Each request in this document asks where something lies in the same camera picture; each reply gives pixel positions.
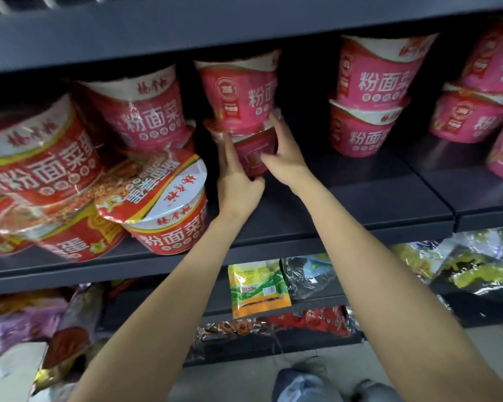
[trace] barcode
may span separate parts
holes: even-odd
[[[269,286],[268,288],[263,289],[263,296],[268,296],[276,293],[275,286]]]

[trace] store shelf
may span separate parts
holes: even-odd
[[[484,165],[490,148],[490,142],[461,144],[427,134],[404,153],[455,212],[456,231],[503,226],[503,180]]]
[[[310,152],[311,170],[347,210],[386,244],[450,236],[451,211],[387,150],[366,159]],[[311,217],[289,188],[267,175],[258,208],[237,236],[224,265],[324,251]],[[211,201],[210,216],[216,214]],[[73,264],[37,247],[0,258],[0,293],[171,272],[183,254],[154,255],[132,238],[93,261]]]
[[[92,0],[0,15],[0,72],[488,10],[503,0]]]

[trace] green snack package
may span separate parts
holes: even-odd
[[[291,305],[279,259],[229,265],[227,270],[234,318]]]

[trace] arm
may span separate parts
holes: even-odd
[[[290,130],[271,116],[272,174],[302,200],[389,379],[407,401],[503,400],[503,381],[456,319],[402,261],[309,171]]]
[[[249,181],[230,138],[218,150],[219,216],[112,336],[90,364],[70,402],[166,400],[194,341],[227,251],[264,190],[262,178]]]

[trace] floor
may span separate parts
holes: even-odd
[[[503,325],[468,329],[467,333],[503,378]],[[268,401],[277,372],[314,355],[323,358],[328,377],[344,395],[351,394],[354,386],[365,378],[389,384],[369,343],[363,343],[186,368],[168,400],[196,402],[210,396],[218,401]]]

